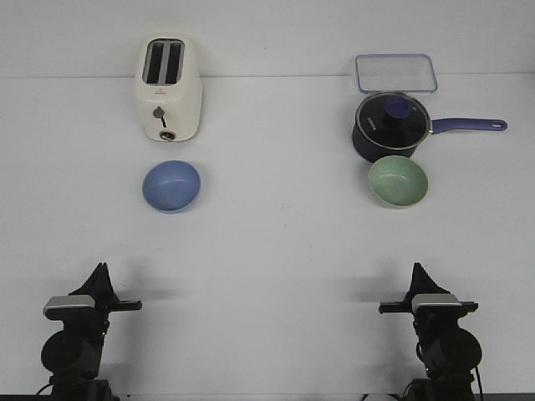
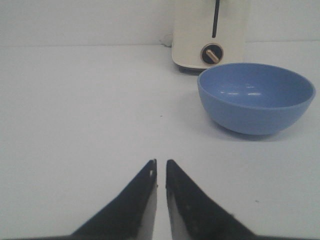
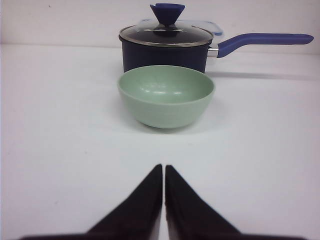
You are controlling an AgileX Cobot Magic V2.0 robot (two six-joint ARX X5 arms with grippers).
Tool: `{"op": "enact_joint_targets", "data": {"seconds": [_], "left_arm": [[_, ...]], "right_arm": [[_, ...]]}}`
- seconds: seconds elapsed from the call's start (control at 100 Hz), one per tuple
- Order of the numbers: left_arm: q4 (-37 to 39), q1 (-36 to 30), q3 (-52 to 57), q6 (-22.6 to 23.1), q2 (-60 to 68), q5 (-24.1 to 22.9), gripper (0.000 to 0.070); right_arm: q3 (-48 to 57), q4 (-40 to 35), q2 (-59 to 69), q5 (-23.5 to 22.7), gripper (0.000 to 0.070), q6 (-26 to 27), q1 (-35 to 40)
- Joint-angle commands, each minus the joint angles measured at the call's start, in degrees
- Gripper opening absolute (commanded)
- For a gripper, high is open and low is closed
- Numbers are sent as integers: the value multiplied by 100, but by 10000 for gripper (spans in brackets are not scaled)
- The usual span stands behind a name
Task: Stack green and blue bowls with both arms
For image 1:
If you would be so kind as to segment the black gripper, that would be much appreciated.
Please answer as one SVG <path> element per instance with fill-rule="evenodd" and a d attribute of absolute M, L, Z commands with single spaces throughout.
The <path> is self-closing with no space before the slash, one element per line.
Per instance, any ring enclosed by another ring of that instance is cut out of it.
<path fill-rule="evenodd" d="M 141 300 L 120 300 L 115 294 L 106 262 L 100 262 L 86 282 L 69 293 L 70 296 L 88 295 L 95 302 L 82 312 L 82 330 L 85 334 L 106 334 L 112 312 L 134 312 L 142 308 Z"/>
<path fill-rule="evenodd" d="M 410 282 L 410 293 L 415 296 L 420 292 L 427 294 L 448 293 L 445 288 L 435 283 L 419 262 L 415 262 Z M 439 330 L 457 327 L 459 319 L 478 309 L 477 302 L 460 301 L 461 307 L 425 308 L 414 314 L 411 307 L 412 298 L 400 302 L 382 302 L 379 305 L 379 314 L 409 313 L 414 318 L 413 324 L 417 334 L 431 334 Z"/>

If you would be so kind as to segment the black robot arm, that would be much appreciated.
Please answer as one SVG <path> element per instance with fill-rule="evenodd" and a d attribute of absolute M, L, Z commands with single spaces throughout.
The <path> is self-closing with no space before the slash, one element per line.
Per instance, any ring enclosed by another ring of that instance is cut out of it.
<path fill-rule="evenodd" d="M 43 307 L 50 321 L 63 324 L 41 351 L 42 365 L 51 373 L 51 400 L 118 400 L 110 383 L 99 378 L 104 339 L 112 312 L 142 308 L 140 300 L 121 300 L 115 293 L 108 265 L 101 262 L 78 289 L 51 297 Z"/>
<path fill-rule="evenodd" d="M 425 378 L 412 379 L 401 400 L 473 400 L 471 385 L 482 389 L 478 365 L 482 347 L 476 337 L 460 327 L 459 320 L 479 304 L 460 301 L 438 286 L 416 262 L 410 287 L 398 302 L 382 302 L 379 313 L 409 313 L 417 336 L 415 352 L 424 364 Z"/>

